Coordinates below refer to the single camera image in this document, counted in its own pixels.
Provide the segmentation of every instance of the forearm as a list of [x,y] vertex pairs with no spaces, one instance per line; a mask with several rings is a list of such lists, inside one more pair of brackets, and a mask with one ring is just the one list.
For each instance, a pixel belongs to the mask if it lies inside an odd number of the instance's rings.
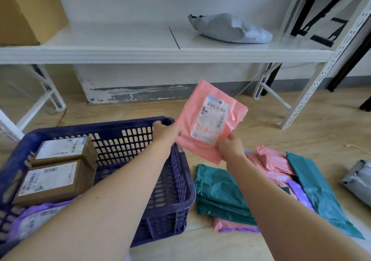
[[120,260],[135,235],[171,146],[152,142],[24,240],[5,260]]
[[246,157],[227,163],[275,260],[368,260],[353,240],[289,196]]

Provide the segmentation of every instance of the purple package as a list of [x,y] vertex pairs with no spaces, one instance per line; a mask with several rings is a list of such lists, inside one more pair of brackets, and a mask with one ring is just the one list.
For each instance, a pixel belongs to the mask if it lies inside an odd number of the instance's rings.
[[246,228],[224,228],[223,227],[223,228],[220,229],[221,233],[230,233],[230,232],[233,232],[233,231],[246,232],[246,233],[260,233],[261,232],[258,227],[249,228],[249,229],[246,229]]
[[29,207],[13,222],[7,242],[25,239],[70,202],[71,200],[56,204],[44,203]]
[[312,203],[309,201],[308,197],[304,193],[303,187],[295,181],[287,180],[287,182],[290,185],[291,189],[294,191],[298,200],[310,210],[314,211]]

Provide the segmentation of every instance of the teal poly mailer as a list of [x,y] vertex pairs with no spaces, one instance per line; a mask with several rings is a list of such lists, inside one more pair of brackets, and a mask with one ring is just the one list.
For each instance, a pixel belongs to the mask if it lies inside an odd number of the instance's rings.
[[[235,179],[227,170],[197,165],[197,213],[257,226]],[[290,193],[289,188],[282,188]]]
[[286,152],[304,192],[313,204],[314,210],[330,224],[348,236],[365,239],[361,232],[348,221],[329,184],[316,164],[305,157]]

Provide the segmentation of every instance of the person's left arm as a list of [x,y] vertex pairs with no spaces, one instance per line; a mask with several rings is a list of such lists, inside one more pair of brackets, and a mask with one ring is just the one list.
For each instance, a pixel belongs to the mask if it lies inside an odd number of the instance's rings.
[[153,142],[75,199],[3,260],[122,261],[181,128],[153,125]]

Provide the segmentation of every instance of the brown box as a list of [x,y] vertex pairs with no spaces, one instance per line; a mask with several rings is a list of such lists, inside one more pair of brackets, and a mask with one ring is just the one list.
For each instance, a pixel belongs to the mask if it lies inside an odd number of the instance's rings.
[[34,46],[68,25],[60,0],[0,0],[0,46]]
[[44,141],[36,152],[32,167],[81,159],[96,170],[98,153],[89,137]]
[[32,168],[23,179],[13,204],[26,207],[70,200],[90,189],[94,177],[95,170],[81,159]]

